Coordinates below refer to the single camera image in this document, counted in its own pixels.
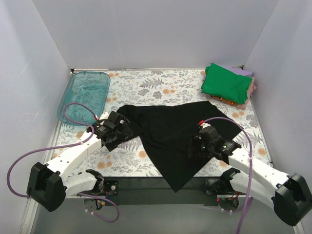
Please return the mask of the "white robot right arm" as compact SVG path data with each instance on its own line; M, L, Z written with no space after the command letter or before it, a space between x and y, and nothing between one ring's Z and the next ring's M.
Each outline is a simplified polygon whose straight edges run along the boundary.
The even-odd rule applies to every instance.
M250 158L241 145L225 140L209 124L202 124L199 134L189 137L187 158L191 161L216 158L230 166L217 181L204 184L210 194L249 195L272 208L289 226L296 226L312 209L312 194L304 177L297 173L289 175Z

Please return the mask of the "black t-shirt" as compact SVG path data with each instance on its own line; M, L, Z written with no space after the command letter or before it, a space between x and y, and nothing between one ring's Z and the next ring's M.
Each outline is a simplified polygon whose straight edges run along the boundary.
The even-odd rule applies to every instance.
M240 128L209 101L177 106L124 105L117 112L130 122L134 137L140 137L148 157L174 192L179 191L208 159L187 159L189 137L198 135L198 124L210 124L226 140L234 139Z

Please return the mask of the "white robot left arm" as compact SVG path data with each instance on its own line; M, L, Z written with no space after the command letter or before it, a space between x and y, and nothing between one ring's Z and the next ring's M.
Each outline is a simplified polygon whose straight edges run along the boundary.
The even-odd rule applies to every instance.
M72 195L89 191L93 195L104 189L104 176L87 169L76 176L72 171L88 156L106 147L109 151L133 136L129 120L117 113L104 113L78 139L77 145L69 147L45 164L36 163L30 172L26 193L47 211L56 210Z

